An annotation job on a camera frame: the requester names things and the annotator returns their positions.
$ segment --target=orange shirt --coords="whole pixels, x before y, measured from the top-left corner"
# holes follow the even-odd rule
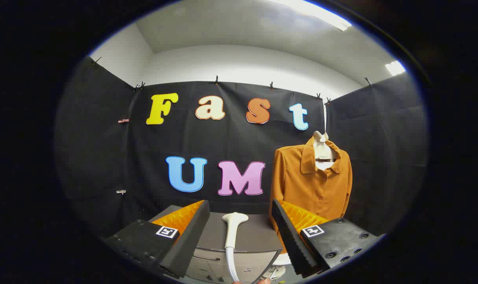
[[[269,219],[279,235],[272,218],[272,200],[284,200],[328,220],[344,216],[353,176],[346,151],[333,142],[325,144],[337,153],[333,165],[325,170],[316,167],[314,138],[305,145],[279,148],[274,154]]]

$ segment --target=blue letter u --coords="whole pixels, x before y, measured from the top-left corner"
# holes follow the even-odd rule
[[[180,192],[196,192],[204,185],[204,165],[207,160],[203,158],[192,158],[190,163],[194,165],[194,182],[186,183],[181,178],[181,166],[185,163],[182,157],[170,156],[165,159],[169,164],[169,182],[172,187]]]

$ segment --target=white ceiling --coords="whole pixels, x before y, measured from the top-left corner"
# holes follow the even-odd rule
[[[353,25],[346,31],[265,0],[183,0],[136,22],[153,52],[249,45],[315,61],[366,86],[391,77],[395,59]]]

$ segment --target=yellow letter f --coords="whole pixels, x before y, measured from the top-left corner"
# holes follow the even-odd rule
[[[178,99],[177,93],[165,93],[163,95],[154,95],[151,97],[153,104],[151,105],[151,112],[146,120],[146,124],[162,124],[164,119],[161,112],[166,116],[171,110],[171,102],[176,103]]]

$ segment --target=pink letter m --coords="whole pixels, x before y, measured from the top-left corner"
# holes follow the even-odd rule
[[[259,195],[263,193],[262,170],[265,167],[263,162],[252,162],[248,165],[246,171],[241,176],[237,165],[232,161],[222,161],[218,163],[222,171],[221,189],[218,190],[219,195],[231,195],[230,183],[232,183],[235,192],[241,194],[248,184],[248,188],[244,191],[246,195]]]

